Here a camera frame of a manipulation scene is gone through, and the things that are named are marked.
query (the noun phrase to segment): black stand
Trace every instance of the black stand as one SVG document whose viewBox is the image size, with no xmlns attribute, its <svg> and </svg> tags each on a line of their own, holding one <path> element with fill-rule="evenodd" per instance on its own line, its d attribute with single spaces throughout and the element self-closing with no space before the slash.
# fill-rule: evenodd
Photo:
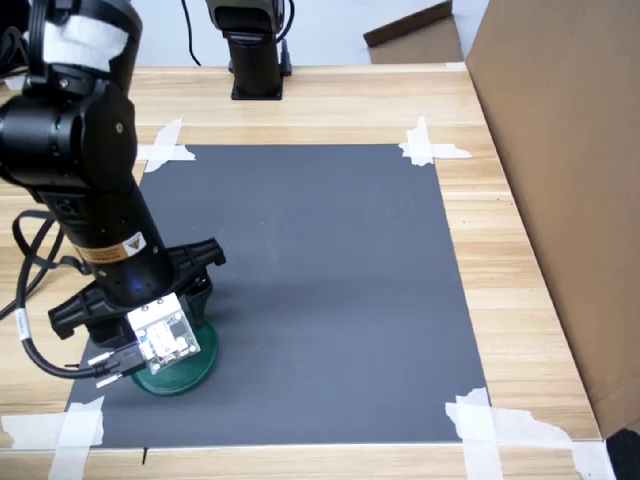
<svg viewBox="0 0 640 480">
<path fill-rule="evenodd" d="M 291 75 L 287 41 L 282 40 L 280 63 L 274 34 L 225 33 L 229 42 L 229 71 L 235 79 L 233 100 L 282 100 L 283 78 Z"/>
</svg>

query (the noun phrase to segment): white wall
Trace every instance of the white wall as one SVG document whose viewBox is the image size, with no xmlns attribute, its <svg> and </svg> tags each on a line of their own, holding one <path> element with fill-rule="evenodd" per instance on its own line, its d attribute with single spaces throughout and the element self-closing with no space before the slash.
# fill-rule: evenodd
<svg viewBox="0 0 640 480">
<path fill-rule="evenodd" d="M 370 63 L 362 34 L 439 0 L 296 0 L 296 17 L 287 36 L 294 65 Z M 138 65 L 193 65 L 180 0 L 132 0 L 144 23 Z M 488 0 L 454 0 L 463 53 L 468 52 Z M 226 65 L 229 51 L 209 19 L 205 0 L 187 0 L 194 52 L 203 65 Z"/>
</svg>

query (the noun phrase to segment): connector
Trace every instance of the connector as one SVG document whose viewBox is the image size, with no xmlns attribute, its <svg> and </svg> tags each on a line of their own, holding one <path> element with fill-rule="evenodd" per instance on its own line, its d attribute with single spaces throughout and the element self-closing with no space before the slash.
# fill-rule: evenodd
<svg viewBox="0 0 640 480">
<path fill-rule="evenodd" d="M 138 343 L 130 343 L 113 352 L 103 353 L 89 360 L 89 365 L 94 365 L 103 372 L 103 376 L 109 375 L 96 383 L 96 388 L 110 385 L 122 377 L 128 377 L 147 367 Z"/>
<path fill-rule="evenodd" d="M 128 377 L 147 368 L 137 342 L 115 350 L 113 355 L 106 359 L 105 363 L 107 372 L 112 375 L 119 374 L 122 377 Z"/>
</svg>

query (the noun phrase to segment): gray mat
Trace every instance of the gray mat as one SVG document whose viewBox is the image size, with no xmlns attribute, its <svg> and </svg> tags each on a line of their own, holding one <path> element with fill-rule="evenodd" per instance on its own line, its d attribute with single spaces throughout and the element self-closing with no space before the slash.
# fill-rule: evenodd
<svg viewBox="0 0 640 480">
<path fill-rule="evenodd" d="M 106 396 L 102 446 L 458 440 L 445 402 L 485 380 L 433 165 L 395 145 L 189 150 L 142 191 L 167 246 L 226 252 L 219 363 L 174 398 L 76 381 L 70 401 Z"/>
</svg>

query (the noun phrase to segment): green transparent object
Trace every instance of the green transparent object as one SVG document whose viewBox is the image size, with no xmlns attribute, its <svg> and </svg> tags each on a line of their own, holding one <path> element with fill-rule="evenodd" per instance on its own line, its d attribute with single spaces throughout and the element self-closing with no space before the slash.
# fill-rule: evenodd
<svg viewBox="0 0 640 480">
<path fill-rule="evenodd" d="M 207 320 L 197 326 L 190 313 L 187 318 L 200 351 L 155 375 L 148 368 L 134 373 L 132 380 L 145 392 L 158 397 L 181 395 L 200 385 L 213 370 L 218 359 L 218 334 Z"/>
</svg>

